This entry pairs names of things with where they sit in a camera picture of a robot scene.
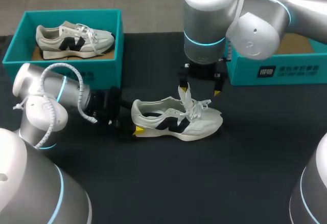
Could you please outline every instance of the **black table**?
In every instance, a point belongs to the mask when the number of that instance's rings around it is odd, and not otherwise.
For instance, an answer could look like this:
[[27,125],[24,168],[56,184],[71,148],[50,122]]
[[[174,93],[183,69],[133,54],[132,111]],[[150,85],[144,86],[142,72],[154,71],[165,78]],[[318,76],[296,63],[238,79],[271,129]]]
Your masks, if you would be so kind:
[[[178,98],[185,62],[182,33],[125,34],[124,99]],[[213,97],[213,82],[190,85],[193,98]],[[1,66],[0,127],[15,130],[11,89]],[[292,188],[327,131],[326,106],[326,85],[226,84],[211,104],[224,117],[216,136],[128,141],[70,117],[49,158],[86,189],[94,224],[289,224]]]

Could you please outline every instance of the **teal shoe box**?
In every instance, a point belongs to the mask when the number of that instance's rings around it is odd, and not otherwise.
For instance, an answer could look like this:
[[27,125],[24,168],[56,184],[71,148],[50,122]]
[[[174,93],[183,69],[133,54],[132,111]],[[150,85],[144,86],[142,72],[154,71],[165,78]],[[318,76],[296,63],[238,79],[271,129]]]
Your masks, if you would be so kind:
[[[64,21],[74,24],[84,24],[97,30],[105,30],[116,36],[113,59],[83,59],[83,60],[37,60],[31,61],[36,48],[36,28],[43,25],[54,28]],[[124,31],[122,16],[119,9],[95,10],[58,10],[58,11],[28,11],[25,12],[3,60],[6,72],[14,81],[19,68],[26,62],[46,68],[50,64],[64,62],[74,66],[82,75],[91,89],[108,89],[120,87],[122,75],[122,58],[124,50]],[[67,68],[56,68],[54,72],[75,79]]]
[[266,60],[248,59],[232,48],[227,68],[231,84],[235,86],[323,84],[327,83],[327,46],[287,34],[277,54]]

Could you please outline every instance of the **sneaker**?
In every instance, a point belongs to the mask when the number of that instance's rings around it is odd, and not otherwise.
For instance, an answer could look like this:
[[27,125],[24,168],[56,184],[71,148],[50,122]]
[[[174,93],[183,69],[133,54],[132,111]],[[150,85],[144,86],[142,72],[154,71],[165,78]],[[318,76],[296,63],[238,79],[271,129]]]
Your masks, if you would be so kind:
[[168,97],[156,102],[135,100],[132,120],[137,137],[175,136],[183,141],[194,141],[215,133],[223,119],[218,110],[208,108],[211,100],[196,101],[189,88],[178,87],[180,100]]
[[65,21],[56,28],[38,26],[36,42],[43,59],[60,59],[68,56],[92,58],[107,52],[114,43],[108,31],[94,30],[82,24]]

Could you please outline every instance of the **white cable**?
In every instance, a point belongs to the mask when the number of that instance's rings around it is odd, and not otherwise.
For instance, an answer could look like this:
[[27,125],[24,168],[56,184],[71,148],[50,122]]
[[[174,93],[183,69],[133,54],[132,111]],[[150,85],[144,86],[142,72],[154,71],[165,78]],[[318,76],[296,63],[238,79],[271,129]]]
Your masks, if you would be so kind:
[[56,67],[66,67],[68,69],[71,69],[76,74],[76,76],[77,76],[77,78],[79,80],[79,85],[80,85],[79,97],[78,97],[78,102],[77,102],[78,112],[87,121],[90,121],[91,123],[97,123],[98,122],[95,118],[86,115],[83,112],[82,108],[81,108],[81,103],[82,103],[82,98],[83,98],[83,91],[84,91],[84,83],[83,83],[82,76],[78,72],[78,70],[75,67],[71,66],[70,64],[66,64],[66,63],[51,64],[43,71],[43,73],[42,73],[42,75],[40,77],[40,89],[39,89],[39,91],[44,94],[43,97],[45,98],[46,103],[48,105],[48,109],[50,110],[50,113],[51,113],[51,121],[50,121],[50,125],[49,125],[49,128],[48,128],[46,134],[41,139],[41,141],[35,146],[35,148],[37,148],[37,149],[40,148],[48,140],[48,138],[49,138],[49,136],[50,136],[50,134],[51,134],[51,132],[53,130],[53,127],[55,125],[55,121],[56,121],[56,113],[55,113],[54,107],[52,105],[51,100],[48,98],[48,96],[46,95],[46,93],[44,91],[44,80],[45,80],[46,74],[47,74],[48,71],[50,71],[51,69],[56,68]]

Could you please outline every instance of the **white shoelace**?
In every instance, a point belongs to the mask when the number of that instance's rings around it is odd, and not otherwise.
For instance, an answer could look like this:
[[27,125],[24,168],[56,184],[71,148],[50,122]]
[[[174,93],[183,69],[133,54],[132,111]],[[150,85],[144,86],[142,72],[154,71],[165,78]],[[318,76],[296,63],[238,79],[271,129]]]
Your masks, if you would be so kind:
[[197,101],[192,99],[192,108],[186,110],[185,113],[181,113],[181,116],[188,116],[191,120],[194,118],[200,118],[202,110],[207,110],[211,100]]
[[84,35],[86,33],[93,51],[96,52],[98,55],[101,55],[101,53],[99,53],[95,47],[95,43],[98,43],[98,37],[97,34],[94,32],[94,30],[89,26],[83,24],[76,24],[76,25],[79,34]]

